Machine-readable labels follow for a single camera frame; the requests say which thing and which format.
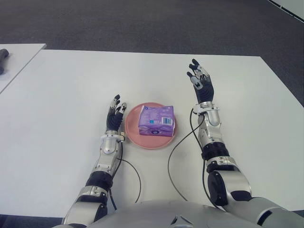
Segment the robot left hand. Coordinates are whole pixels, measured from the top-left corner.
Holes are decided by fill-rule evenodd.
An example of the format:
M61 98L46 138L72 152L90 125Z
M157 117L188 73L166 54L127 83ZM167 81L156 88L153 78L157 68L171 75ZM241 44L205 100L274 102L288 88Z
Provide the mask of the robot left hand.
M107 119L106 119L106 131L118 131L126 111L127 104L122 103L120 106L120 95L116 95L111 101Z

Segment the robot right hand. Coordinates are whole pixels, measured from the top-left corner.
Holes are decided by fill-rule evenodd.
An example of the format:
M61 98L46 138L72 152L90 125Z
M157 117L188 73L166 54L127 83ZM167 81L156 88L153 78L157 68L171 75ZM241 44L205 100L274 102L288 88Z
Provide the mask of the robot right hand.
M189 68L193 71L187 72L187 76L193 84L198 103L212 102L214 97L214 88L209 73L195 59Z

